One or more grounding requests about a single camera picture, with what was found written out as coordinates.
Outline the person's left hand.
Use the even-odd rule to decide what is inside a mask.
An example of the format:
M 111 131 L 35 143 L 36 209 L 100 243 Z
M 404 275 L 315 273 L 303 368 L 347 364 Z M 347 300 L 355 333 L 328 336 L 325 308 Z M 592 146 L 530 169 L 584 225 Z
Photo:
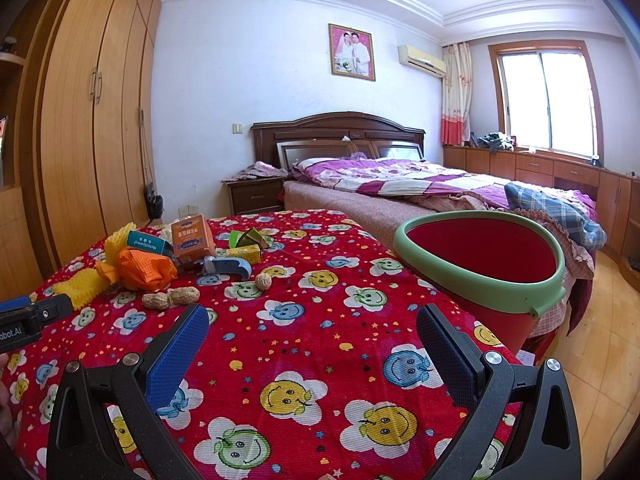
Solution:
M 14 448 L 16 433 L 10 409 L 10 394 L 3 382 L 0 382 L 0 431 L 6 444 Z

